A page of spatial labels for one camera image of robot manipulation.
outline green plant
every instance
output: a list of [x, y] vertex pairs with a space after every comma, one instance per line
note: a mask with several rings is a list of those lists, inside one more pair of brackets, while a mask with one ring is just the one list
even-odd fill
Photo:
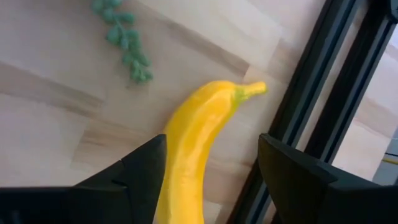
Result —
[[145, 83], [152, 79], [152, 74], [147, 67], [150, 65], [148, 58], [142, 53], [139, 33], [134, 29], [126, 29], [123, 24], [134, 23], [134, 15], [128, 12], [116, 12], [122, 0], [94, 0], [92, 8], [112, 28], [106, 34], [106, 40], [123, 50], [123, 64], [130, 69], [130, 79], [136, 83]]

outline black metal frame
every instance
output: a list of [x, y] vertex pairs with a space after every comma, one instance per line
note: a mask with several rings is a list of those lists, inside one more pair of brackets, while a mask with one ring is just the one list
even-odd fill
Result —
[[[269, 134], [295, 147], [362, 0], [327, 0]], [[374, 1], [333, 86], [305, 152], [331, 162], [396, 26], [396, 1]], [[257, 161], [228, 223], [262, 223], [271, 202]], [[275, 218], [272, 223], [280, 223]]]

